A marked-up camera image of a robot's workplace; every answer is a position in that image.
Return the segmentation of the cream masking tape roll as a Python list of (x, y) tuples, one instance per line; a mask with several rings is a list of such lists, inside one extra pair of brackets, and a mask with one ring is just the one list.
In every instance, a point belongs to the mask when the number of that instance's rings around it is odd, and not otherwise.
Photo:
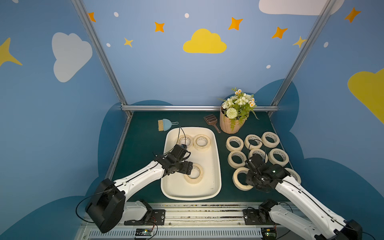
[(211, 139), (206, 135), (197, 135), (194, 137), (193, 146), (198, 151), (207, 151), (211, 146)]
[(228, 155), (228, 164), (234, 169), (244, 167), (246, 160), (246, 155), (241, 151), (232, 151)]
[(260, 149), (263, 146), (262, 139), (257, 135), (247, 135), (244, 140), (244, 146), (249, 149)]
[(184, 175), (187, 183), (195, 185), (202, 181), (204, 176), (203, 167), (199, 164), (193, 163), (193, 168), (190, 175)]
[(226, 148), (228, 151), (241, 151), (244, 147), (244, 141), (237, 136), (230, 136), (226, 141)]
[(253, 186), (251, 185), (244, 185), (242, 184), (240, 181), (239, 181), (239, 174), (245, 174), (247, 175), (249, 172), (249, 169), (248, 168), (245, 168), (245, 167), (240, 167), (238, 169), (235, 170), (234, 174), (233, 174), (233, 183), (235, 185), (236, 188), (238, 188), (239, 190), (241, 191), (249, 191), (253, 188)]
[(280, 138), (273, 132), (265, 132), (262, 137), (263, 144), (270, 149), (276, 148), (280, 144)]
[(273, 165), (280, 165), (282, 167), (286, 166), (290, 161), (288, 154), (281, 149), (270, 150), (268, 158)]
[(249, 152), (249, 155), (248, 155), (249, 159), (251, 157), (253, 157), (254, 155), (259, 155), (264, 160), (265, 163), (268, 162), (268, 155), (263, 150), (261, 150), (261, 149), (251, 149), (250, 152)]
[(293, 169), (290, 169), (290, 168), (285, 168), (285, 170), (287, 170), (287, 171), (290, 173), (290, 175), (291, 175), (293, 178), (295, 178), (295, 180), (296, 180), (299, 184), (302, 183), (301, 177), (300, 177), (300, 175), (299, 175), (296, 171), (294, 171)]
[(187, 149), (190, 149), (193, 146), (193, 137), (189, 135), (180, 136), (178, 139), (178, 145), (185, 145)]

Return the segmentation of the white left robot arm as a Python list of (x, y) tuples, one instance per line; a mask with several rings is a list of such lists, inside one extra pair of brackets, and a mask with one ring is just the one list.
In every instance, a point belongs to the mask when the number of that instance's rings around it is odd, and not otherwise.
[(101, 233), (107, 233), (118, 223), (149, 224), (152, 222), (151, 206), (145, 201), (129, 202), (138, 191), (173, 173), (190, 175), (193, 163), (187, 159), (191, 152), (185, 144), (176, 144), (166, 155), (155, 159), (137, 172), (115, 181), (104, 179), (90, 196), (85, 212)]

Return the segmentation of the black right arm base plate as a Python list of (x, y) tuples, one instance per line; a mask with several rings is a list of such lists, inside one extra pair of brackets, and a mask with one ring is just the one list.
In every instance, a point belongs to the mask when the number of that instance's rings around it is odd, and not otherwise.
[(259, 211), (256, 209), (244, 209), (243, 217), (245, 225), (275, 225), (276, 223), (272, 221), (269, 213), (264, 211)]

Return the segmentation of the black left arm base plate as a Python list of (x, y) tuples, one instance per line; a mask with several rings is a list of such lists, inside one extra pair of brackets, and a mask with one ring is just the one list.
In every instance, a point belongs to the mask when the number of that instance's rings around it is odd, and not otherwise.
[(145, 201), (126, 202), (122, 221), (125, 226), (143, 226), (155, 223), (163, 226), (165, 223), (166, 210), (153, 209)]

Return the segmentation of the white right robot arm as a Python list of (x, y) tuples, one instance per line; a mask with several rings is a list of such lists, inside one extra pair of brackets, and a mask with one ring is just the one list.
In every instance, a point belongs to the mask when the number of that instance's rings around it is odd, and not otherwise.
[(259, 155), (245, 161), (246, 182), (262, 192), (276, 190), (292, 202), (305, 216), (302, 218), (285, 210), (278, 202), (266, 200), (258, 208), (261, 222), (273, 222), (294, 232), (305, 240), (361, 240), (363, 228), (354, 220), (346, 221), (331, 211), (282, 166), (268, 166)]

